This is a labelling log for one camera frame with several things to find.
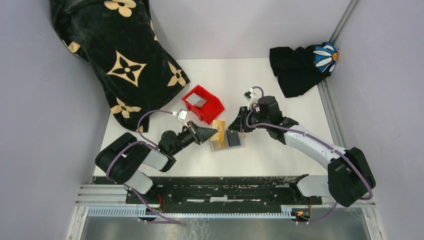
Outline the red plastic bin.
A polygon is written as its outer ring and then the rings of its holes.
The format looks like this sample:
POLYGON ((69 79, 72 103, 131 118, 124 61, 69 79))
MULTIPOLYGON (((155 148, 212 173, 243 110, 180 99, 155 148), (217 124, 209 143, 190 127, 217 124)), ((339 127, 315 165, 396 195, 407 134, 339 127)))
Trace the red plastic bin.
POLYGON ((189 112, 208 125, 211 125, 225 110, 220 99, 200 85, 196 85, 181 100, 189 112))

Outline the stack of credit cards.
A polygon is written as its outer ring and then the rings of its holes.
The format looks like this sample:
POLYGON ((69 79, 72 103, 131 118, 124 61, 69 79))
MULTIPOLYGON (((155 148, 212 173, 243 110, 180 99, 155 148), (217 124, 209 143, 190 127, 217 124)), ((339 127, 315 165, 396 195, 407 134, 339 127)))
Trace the stack of credit cards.
POLYGON ((192 106, 195 106, 197 108, 202 108, 207 103, 207 100, 205 98, 203 98, 203 97, 201 97, 201 96, 199 96, 195 93, 189 95, 186 98, 186 101, 189 104, 191 104, 192 106))

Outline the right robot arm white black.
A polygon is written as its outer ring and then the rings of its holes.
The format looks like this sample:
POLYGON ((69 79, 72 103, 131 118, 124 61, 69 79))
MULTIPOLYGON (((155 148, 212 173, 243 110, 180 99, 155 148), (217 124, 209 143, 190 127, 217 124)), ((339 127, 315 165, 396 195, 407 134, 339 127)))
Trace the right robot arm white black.
POLYGON ((338 204, 350 207, 374 196, 376 181, 362 150, 330 144, 312 134, 298 121, 283 116, 273 96, 263 96, 240 107, 228 128, 239 133, 265 129, 272 139, 304 153, 327 171, 324 180, 304 176, 289 189, 289 199, 295 204, 302 204, 311 196, 331 196, 338 204))

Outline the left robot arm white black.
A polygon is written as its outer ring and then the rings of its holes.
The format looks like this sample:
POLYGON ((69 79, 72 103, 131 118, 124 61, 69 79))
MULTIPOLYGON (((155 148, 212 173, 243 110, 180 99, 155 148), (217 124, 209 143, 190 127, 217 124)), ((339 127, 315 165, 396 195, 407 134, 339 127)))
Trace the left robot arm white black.
POLYGON ((139 167, 146 165, 165 173, 177 162, 174 155, 191 144, 203 144, 217 133, 217 129, 201 127, 189 121, 180 133, 165 131, 158 143, 158 150, 137 140, 131 133, 124 133, 97 154, 95 165, 106 173, 108 180, 136 190, 138 197, 149 204, 156 200, 158 191, 153 187, 154 181, 139 167))

